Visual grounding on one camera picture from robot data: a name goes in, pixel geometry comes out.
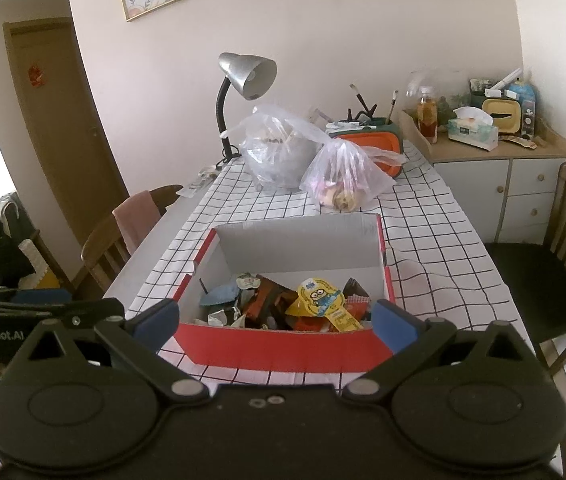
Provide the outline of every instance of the door frame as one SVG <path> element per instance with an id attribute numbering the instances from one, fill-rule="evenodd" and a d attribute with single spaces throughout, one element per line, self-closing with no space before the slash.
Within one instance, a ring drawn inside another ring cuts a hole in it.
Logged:
<path id="1" fill-rule="evenodd" d="M 42 18 L 42 19 L 39 19 L 39 20 L 27 20 L 27 21 L 24 21 L 24 22 L 14 22 L 14 23 L 5 22 L 5 23 L 3 23 L 3 35 L 5 36 L 5 47 L 6 47 L 6 50 L 7 50 L 7 57 L 8 57 L 8 61 L 9 61 L 9 64 L 10 64 L 10 72 L 12 73 L 12 82 L 14 84 L 14 89 L 16 91 L 16 98 L 18 99 L 18 104 L 20 106 L 20 110 L 21 110 L 21 113 L 23 115 L 23 119 L 25 121 L 25 126 L 28 130 L 29 137 L 32 140 L 32 146 L 34 147 L 34 152 L 36 152 L 36 158 L 38 159 L 39 164 L 40 164 L 40 154 L 39 154 L 39 152 L 36 148 L 36 144 L 33 142 L 33 140 L 36 139 L 36 138 L 41 139 L 42 133 L 38 132 L 36 130 L 36 127 L 34 126 L 35 122 L 34 122 L 32 116 L 31 116 L 30 110 L 27 106 L 27 101 L 26 101 L 26 98 L 25 98 L 25 91 L 24 91 L 24 88 L 22 87 L 22 85 L 25 83 L 25 80 L 18 76 L 18 71 L 19 71 L 18 58 L 16 56 L 16 48 L 14 46 L 12 37 L 14 35 L 17 35 L 17 34 L 26 34 L 28 32 L 40 32 L 42 30 L 53 30 L 55 28 L 65 28 L 65 27 L 70 27 L 70 29 L 72 31 L 72 37 L 73 37 L 73 41 L 74 41 L 74 46 L 76 48 L 76 54 L 79 57 L 80 63 L 82 63 L 82 58 L 80 56 L 80 47 L 79 47 L 78 41 L 76 40 L 76 30 L 74 29 L 74 21 L 71 18 L 68 18 L 68 17 Z M 90 91 L 90 94 L 91 94 L 92 90 L 90 88 L 89 81 L 88 81 L 86 73 L 84 71 L 82 73 L 82 78 L 83 78 L 83 83 L 85 84 L 85 87 Z M 98 110 L 96 109 L 96 105 L 95 105 L 94 99 L 93 99 L 93 94 L 92 94 L 92 104 L 93 104 L 93 107 L 94 107 L 94 110 L 93 110 L 94 114 L 96 115 L 96 117 L 98 117 L 98 122 L 100 123 L 100 127 L 94 128 L 94 129 L 98 130 L 99 135 L 97 137 L 100 140 L 100 142 L 103 143 L 103 145 L 105 147 L 105 153 L 107 154 L 109 169 L 111 171 L 113 171 L 113 173 L 116 177 L 116 181 L 120 186 L 122 196 L 128 197 L 129 192 L 127 191 L 127 187 L 125 186 L 125 182 L 123 181 L 123 177 L 120 174 L 120 170 L 118 168 L 118 165 L 116 164 L 116 160 L 114 160 L 114 155 L 112 153 L 111 146 L 109 145 L 108 139 L 105 135 L 105 131 L 102 127 L 102 123 L 100 122 L 100 115 L 98 114 Z M 52 190 L 54 198 L 58 203 L 59 202 L 58 197 L 63 196 L 63 191 L 60 189 L 60 187 L 54 181 L 54 179 L 50 179 L 50 177 L 45 172 L 45 168 L 43 167 L 42 164 L 41 164 L 41 167 L 42 167 L 43 173 L 45 174 L 45 178 L 47 180 L 47 183 L 49 184 L 49 187 Z M 63 215 L 67 219 L 67 214 L 66 214 L 65 211 L 63 211 L 62 207 L 61 207 L 61 211 L 63 212 Z M 72 230 L 72 232 L 74 232 L 74 229 L 72 228 L 71 223 L 69 221 L 68 221 L 68 223 L 70 224 L 70 229 Z"/>

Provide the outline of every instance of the pink towel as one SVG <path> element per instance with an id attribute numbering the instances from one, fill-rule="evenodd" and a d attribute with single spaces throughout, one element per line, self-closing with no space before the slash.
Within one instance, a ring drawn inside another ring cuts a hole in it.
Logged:
<path id="1" fill-rule="evenodd" d="M 112 214 L 130 254 L 134 254 L 134 251 L 161 219 L 159 209 L 149 191 L 141 191 L 132 195 L 114 209 Z"/>

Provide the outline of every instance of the black chair seat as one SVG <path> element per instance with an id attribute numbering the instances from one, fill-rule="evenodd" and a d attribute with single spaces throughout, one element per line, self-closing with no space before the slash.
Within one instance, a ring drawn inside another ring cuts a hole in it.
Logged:
<path id="1" fill-rule="evenodd" d="M 486 244 L 533 343 L 566 334 L 566 268 L 543 246 Z"/>

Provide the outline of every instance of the cardboard box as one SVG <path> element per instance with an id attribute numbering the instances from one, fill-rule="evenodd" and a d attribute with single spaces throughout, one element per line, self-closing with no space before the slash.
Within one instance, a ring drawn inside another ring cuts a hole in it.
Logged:
<path id="1" fill-rule="evenodd" d="M 390 357 L 371 329 L 348 333 L 251 330 L 194 324 L 199 301 L 241 272 L 292 290 L 307 278 L 343 287 L 353 277 L 370 294 L 394 301 L 378 215 L 351 213 L 224 224 L 212 229 L 174 299 L 175 338 L 198 364 L 280 372 L 365 372 Z"/>

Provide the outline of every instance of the paintbrush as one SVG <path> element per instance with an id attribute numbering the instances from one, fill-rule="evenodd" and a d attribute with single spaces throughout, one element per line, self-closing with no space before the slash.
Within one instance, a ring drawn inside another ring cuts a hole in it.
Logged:
<path id="1" fill-rule="evenodd" d="M 390 113 L 387 115 L 387 119 L 385 120 L 385 124 L 391 123 L 392 112 L 394 112 L 394 107 L 396 106 L 396 99 L 399 97 L 399 91 L 394 90 L 394 95 L 392 95 L 392 107 L 390 108 Z"/>
<path id="2" fill-rule="evenodd" d="M 367 105 L 365 104 L 365 101 L 363 100 L 363 97 L 361 96 L 361 92 L 359 92 L 359 89 L 356 87 L 354 83 L 350 84 L 349 87 L 352 88 L 352 90 L 354 90 L 354 93 L 357 95 L 357 99 L 359 100 L 359 103 L 363 105 L 363 108 L 365 109 L 367 116 L 371 119 L 372 115 L 369 111 L 369 108 L 367 108 Z"/>

